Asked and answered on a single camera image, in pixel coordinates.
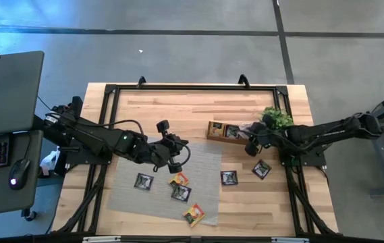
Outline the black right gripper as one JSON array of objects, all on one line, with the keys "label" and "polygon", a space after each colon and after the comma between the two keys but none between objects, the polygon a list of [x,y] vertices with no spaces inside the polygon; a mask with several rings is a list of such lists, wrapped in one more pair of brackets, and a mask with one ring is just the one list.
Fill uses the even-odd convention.
[{"label": "black right gripper", "polygon": [[283,146],[284,137],[275,130],[275,120],[270,115],[263,115],[262,121],[248,126],[245,134],[248,135],[245,151],[252,157],[257,156],[263,148]]}]

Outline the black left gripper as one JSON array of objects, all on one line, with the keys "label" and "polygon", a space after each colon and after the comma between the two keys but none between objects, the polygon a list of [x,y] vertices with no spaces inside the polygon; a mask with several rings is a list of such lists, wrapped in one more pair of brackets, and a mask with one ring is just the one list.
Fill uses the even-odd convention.
[{"label": "black left gripper", "polygon": [[161,133],[162,139],[149,144],[150,162],[154,165],[153,171],[158,172],[159,168],[168,166],[170,173],[179,173],[182,171],[182,164],[175,162],[174,157],[181,152],[189,153],[188,140],[183,140],[175,134],[169,133],[169,122],[160,121],[157,124],[158,133]]}]

